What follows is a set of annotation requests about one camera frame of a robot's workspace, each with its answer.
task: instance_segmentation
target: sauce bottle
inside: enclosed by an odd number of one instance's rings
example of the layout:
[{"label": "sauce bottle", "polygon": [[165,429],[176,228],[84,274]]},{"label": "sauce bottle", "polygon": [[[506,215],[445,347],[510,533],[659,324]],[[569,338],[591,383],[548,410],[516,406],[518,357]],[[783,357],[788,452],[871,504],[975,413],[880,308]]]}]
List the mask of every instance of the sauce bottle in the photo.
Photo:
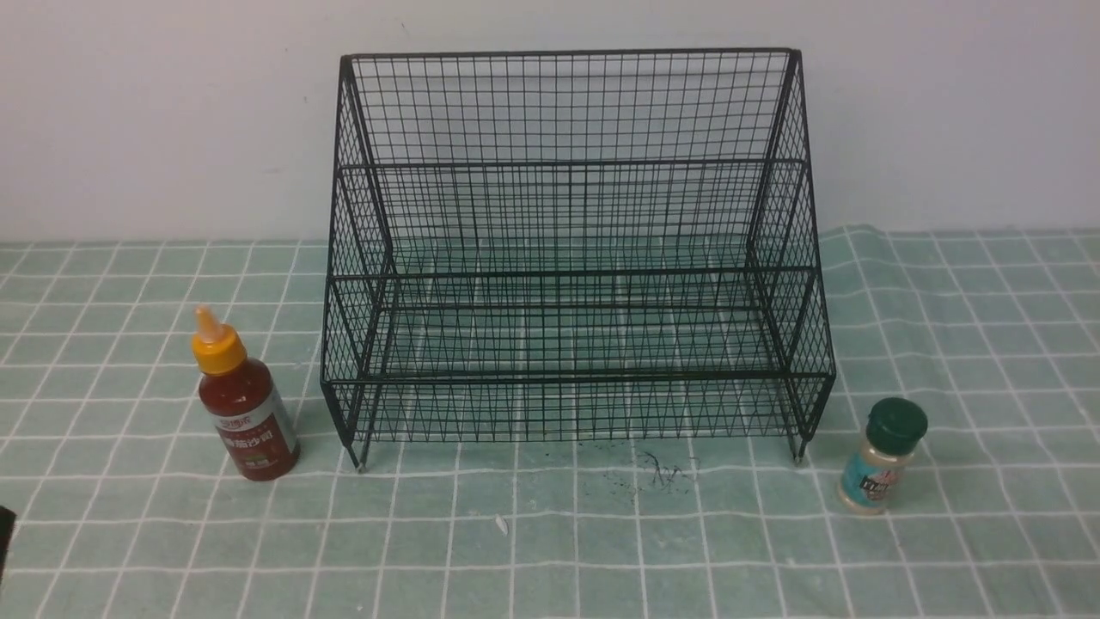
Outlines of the sauce bottle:
[{"label": "sauce bottle", "polygon": [[198,331],[191,350],[202,371],[199,400],[237,471],[253,482],[286,474],[298,462],[301,446],[271,372],[249,357],[237,330],[218,322],[209,307],[199,305],[195,319]]}]

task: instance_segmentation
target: metal wire basket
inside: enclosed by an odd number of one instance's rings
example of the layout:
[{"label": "metal wire basket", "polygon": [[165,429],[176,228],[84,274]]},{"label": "metal wire basket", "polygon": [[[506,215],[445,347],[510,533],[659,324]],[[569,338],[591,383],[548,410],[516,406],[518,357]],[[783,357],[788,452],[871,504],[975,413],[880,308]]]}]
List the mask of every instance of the metal wire basket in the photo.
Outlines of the metal wire basket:
[{"label": "metal wire basket", "polygon": [[375,440],[787,436],[836,378],[801,54],[344,56],[321,387]]}]

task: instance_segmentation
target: spice jar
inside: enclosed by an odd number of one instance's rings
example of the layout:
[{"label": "spice jar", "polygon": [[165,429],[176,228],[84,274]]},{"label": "spice jar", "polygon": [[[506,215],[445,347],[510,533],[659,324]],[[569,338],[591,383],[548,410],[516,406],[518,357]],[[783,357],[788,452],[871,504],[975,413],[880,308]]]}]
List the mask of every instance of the spice jar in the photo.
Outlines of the spice jar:
[{"label": "spice jar", "polygon": [[871,407],[862,445],[837,484],[840,501],[856,513],[881,513],[927,431],[928,418],[909,400],[887,398]]}]

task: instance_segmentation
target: jar label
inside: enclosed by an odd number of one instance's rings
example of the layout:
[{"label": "jar label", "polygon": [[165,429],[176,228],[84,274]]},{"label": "jar label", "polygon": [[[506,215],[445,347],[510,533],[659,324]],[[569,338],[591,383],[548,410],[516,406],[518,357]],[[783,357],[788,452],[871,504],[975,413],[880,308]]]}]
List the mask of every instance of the jar label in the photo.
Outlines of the jar label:
[{"label": "jar label", "polygon": [[840,486],[849,499],[866,508],[878,509],[887,495],[901,478],[900,468],[883,468],[867,464],[858,453],[853,454],[844,468]]}]

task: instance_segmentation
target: bottle label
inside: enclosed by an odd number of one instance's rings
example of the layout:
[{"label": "bottle label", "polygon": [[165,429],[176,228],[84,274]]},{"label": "bottle label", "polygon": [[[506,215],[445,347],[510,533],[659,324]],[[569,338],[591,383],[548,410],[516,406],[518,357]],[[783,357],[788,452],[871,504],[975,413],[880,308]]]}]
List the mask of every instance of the bottle label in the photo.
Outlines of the bottle label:
[{"label": "bottle label", "polygon": [[882,468],[867,464],[857,452],[848,461],[840,486],[849,499],[866,508],[878,509],[901,478],[900,468]]},{"label": "bottle label", "polygon": [[228,418],[210,413],[210,417],[230,457],[242,469],[274,466],[289,458],[298,446],[290,418],[275,388],[262,405],[246,413]]}]

